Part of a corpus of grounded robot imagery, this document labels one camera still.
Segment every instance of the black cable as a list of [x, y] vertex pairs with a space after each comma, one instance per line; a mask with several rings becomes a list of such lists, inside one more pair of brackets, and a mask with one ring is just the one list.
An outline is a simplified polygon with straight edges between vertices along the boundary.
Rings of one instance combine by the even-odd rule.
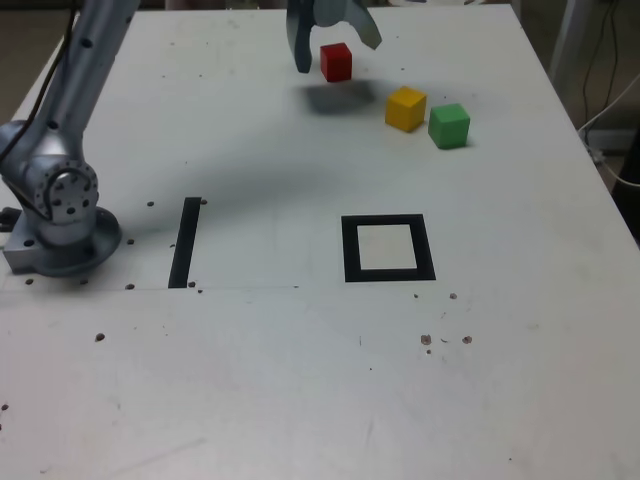
[[[609, 106], [609, 100], [611, 100], [611, 92], [613, 91], [613, 84], [615, 83], [616, 73], [618, 70], [618, 60], [619, 60], [619, 51], [618, 51], [618, 31], [616, 29], [616, 11], [620, 6], [620, 0], [613, 1], [613, 9], [611, 10], [611, 16], [609, 17], [611, 24], [611, 34], [613, 35], [613, 69], [611, 70], [611, 79], [609, 80], [609, 89], [607, 90], [607, 98], [604, 101], [604, 105], [600, 112], [602, 112], [605, 108]], [[587, 145], [589, 145], [589, 133], [591, 129], [593, 129], [596, 124], [600, 121], [600, 119], [596, 119], [584, 132], [584, 140]]]
[[47, 89], [49, 88], [49, 84], [51, 83], [51, 79], [53, 78], [53, 74], [55, 73], [56, 68], [60, 64], [60, 60], [62, 60], [62, 57], [65, 55], [65, 53], [69, 49], [69, 45], [71, 43], [71, 31], [73, 30], [73, 22], [75, 20], [75, 16], [76, 16], [75, 0], [72, 0], [69, 21], [67, 23], [67, 29], [65, 32], [64, 40], [62, 41], [62, 45], [58, 50], [58, 54], [56, 55], [56, 58], [53, 60], [53, 63], [51, 64], [51, 68], [49, 68], [49, 71], [47, 72], [47, 76], [45, 77], [44, 82], [42, 83], [42, 86], [40, 87], [40, 92], [38, 93], [38, 97], [36, 98], [36, 102], [33, 105], [33, 108], [31, 109], [31, 113], [29, 113], [29, 117], [22, 125], [22, 128], [20, 128], [20, 131], [13, 137], [13, 139], [11, 139], [11, 141], [2, 151], [2, 153], [0, 153], [0, 163], [5, 158], [7, 158], [7, 156], [11, 153], [11, 150], [13, 150], [13, 148], [17, 145], [17, 143], [24, 136], [24, 134], [27, 133], [27, 130], [35, 120], [36, 115], [40, 110], [40, 106], [42, 105], [42, 101], [44, 100], [44, 96], [47, 93]]
[[[600, 51], [600, 47], [602, 46], [602, 41], [604, 40], [604, 33], [607, 26], [607, 18], [611, 13], [611, 10], [617, 0], [613, 0], [607, 10], [604, 12], [604, 17], [602, 17], [602, 25], [600, 26], [600, 35], [598, 36], [598, 41], [596, 42], [596, 46], [593, 50], [593, 55], [591, 56], [591, 61], [589, 62], [589, 67], [587, 68], [587, 74], [584, 77], [584, 83], [582, 84], [582, 99], [584, 101], [584, 122], [587, 123], [589, 121], [589, 100], [587, 99], [587, 85], [589, 84], [589, 77], [591, 76], [591, 70], [593, 69], [593, 65], [598, 56], [598, 52]], [[585, 136], [585, 143], [589, 146], [589, 140]]]

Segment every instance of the black tape strip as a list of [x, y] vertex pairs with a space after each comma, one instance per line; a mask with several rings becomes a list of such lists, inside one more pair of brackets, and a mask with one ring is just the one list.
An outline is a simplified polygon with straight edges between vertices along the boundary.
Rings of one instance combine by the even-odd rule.
[[178, 240], [173, 252], [173, 263], [169, 274], [169, 288], [187, 288], [191, 255], [196, 241], [198, 217], [200, 216], [200, 197], [187, 197], [182, 207]]

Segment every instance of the metal stand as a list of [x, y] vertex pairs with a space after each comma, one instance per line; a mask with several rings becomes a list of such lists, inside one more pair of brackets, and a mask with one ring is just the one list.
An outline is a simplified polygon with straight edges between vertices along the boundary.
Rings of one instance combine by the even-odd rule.
[[4, 256], [16, 274], [39, 273], [67, 277], [83, 273], [104, 262], [120, 244], [122, 232], [116, 217], [97, 208], [96, 226], [87, 238], [65, 246], [42, 243], [29, 228], [23, 213], [16, 223]]

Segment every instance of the cable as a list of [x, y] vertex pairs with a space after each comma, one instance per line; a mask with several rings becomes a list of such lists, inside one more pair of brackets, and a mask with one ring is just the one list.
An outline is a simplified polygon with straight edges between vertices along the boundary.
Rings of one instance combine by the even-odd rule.
[[[607, 26], [607, 17], [609, 13], [611, 13], [611, 9], [613, 8], [614, 3], [610, 3], [607, 7], [607, 10], [604, 12], [604, 16], [602, 17], [602, 24], [600, 26], [600, 35], [598, 36], [598, 41], [596, 42], [596, 46], [593, 50], [593, 55], [591, 55], [591, 60], [589, 61], [589, 66], [587, 67], [587, 73], [584, 77], [584, 83], [582, 84], [582, 100], [584, 102], [584, 121], [589, 120], [589, 100], [587, 98], [587, 86], [589, 84], [589, 77], [591, 76], [591, 70], [593, 69], [593, 65], [595, 64], [596, 58], [598, 57], [598, 52], [600, 51], [600, 47], [602, 46], [602, 41], [604, 40], [604, 33]], [[585, 139], [585, 143], [587, 146], [589, 145], [589, 139]]]
[[[600, 111], [604, 110], [609, 105], [609, 100], [611, 99], [611, 92], [613, 91], [613, 85], [616, 79], [616, 73], [618, 71], [619, 52], [618, 52], [618, 32], [616, 29], [616, 11], [620, 6], [620, 0], [613, 0], [613, 3], [611, 5], [613, 5], [613, 8], [611, 9], [611, 15], [609, 16], [609, 23], [611, 25], [611, 35], [613, 37], [613, 69], [611, 70], [611, 79], [609, 80], [609, 89], [607, 90], [607, 97]], [[598, 123], [597, 120], [593, 122], [593, 124], [589, 128], [587, 128], [587, 130], [584, 133], [584, 140], [587, 145], [589, 145], [589, 134], [591, 133], [591, 130], [596, 126], [596, 123]]]
[[24, 136], [24, 134], [27, 133], [27, 130], [35, 120], [36, 115], [40, 110], [40, 106], [42, 105], [42, 101], [44, 100], [44, 96], [47, 93], [47, 89], [49, 88], [49, 84], [51, 83], [51, 79], [53, 78], [53, 74], [55, 73], [58, 67], [58, 64], [60, 63], [60, 61], [62, 60], [62, 57], [67, 52], [69, 48], [69, 44], [71, 43], [71, 31], [73, 29], [73, 22], [75, 20], [75, 16], [76, 16], [75, 1], [72, 0], [69, 21], [67, 24], [67, 29], [66, 29], [64, 39], [62, 41], [62, 45], [60, 46], [60, 49], [58, 50], [56, 58], [53, 60], [53, 63], [51, 64], [51, 67], [47, 72], [47, 76], [45, 77], [44, 82], [42, 83], [42, 86], [40, 87], [40, 92], [38, 92], [38, 97], [36, 98], [35, 104], [33, 105], [31, 112], [29, 113], [29, 117], [22, 125], [22, 128], [20, 128], [20, 131], [13, 137], [13, 139], [11, 139], [11, 141], [2, 151], [2, 153], [0, 153], [0, 163], [5, 158], [7, 158], [7, 156], [9, 156], [13, 148], [17, 145], [17, 143]]
[[597, 114], [591, 120], [589, 120], [587, 123], [585, 123], [582, 127], [580, 127], [578, 129], [578, 133], [581, 133], [585, 128], [587, 128], [589, 125], [591, 125], [593, 122], [595, 122], [598, 118], [600, 118], [602, 115], [604, 115], [609, 110], [611, 110], [613, 108], [613, 106], [622, 99], [622, 97], [624, 97], [627, 93], [629, 93], [629, 90], [631, 90], [631, 88], [633, 88], [633, 86], [635, 85], [635, 83], [638, 80], [640, 80], [640, 74], [638, 74], [638, 76], [631, 81], [629, 86], [624, 89], [624, 91], [618, 96], [618, 98], [616, 98], [613, 102], [611, 102], [611, 105], [609, 105], [607, 108], [602, 110], [599, 114]]
[[607, 170], [609, 170], [609, 174], [610, 174], [613, 178], [615, 178], [618, 182], [620, 182], [621, 184], [626, 185], [627, 187], [631, 187], [631, 188], [640, 188], [640, 183], [633, 183], [633, 182], [629, 182], [629, 181], [627, 181], [627, 180], [625, 180], [625, 179], [623, 179], [623, 178], [620, 178], [620, 176], [619, 176], [619, 175], [617, 175], [617, 174], [616, 174], [616, 172], [614, 172], [614, 171], [613, 171], [613, 169], [612, 169], [609, 165], [607, 165], [607, 161], [606, 161], [606, 160], [605, 160], [605, 161], [603, 161], [603, 162], [601, 163], [601, 165], [604, 165], [604, 167], [605, 167]]

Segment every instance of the white table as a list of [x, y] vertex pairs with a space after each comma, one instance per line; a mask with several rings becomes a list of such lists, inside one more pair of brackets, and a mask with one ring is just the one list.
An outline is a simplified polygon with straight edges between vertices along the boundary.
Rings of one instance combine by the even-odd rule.
[[[0, 263], [0, 478], [640, 476], [638, 252], [511, 8], [373, 15], [376, 52], [314, 32], [342, 86], [295, 72], [282, 11], [134, 19], [85, 147], [135, 244], [84, 286]], [[386, 126], [405, 84], [470, 146]], [[341, 216], [406, 213], [437, 280], [345, 283]]]

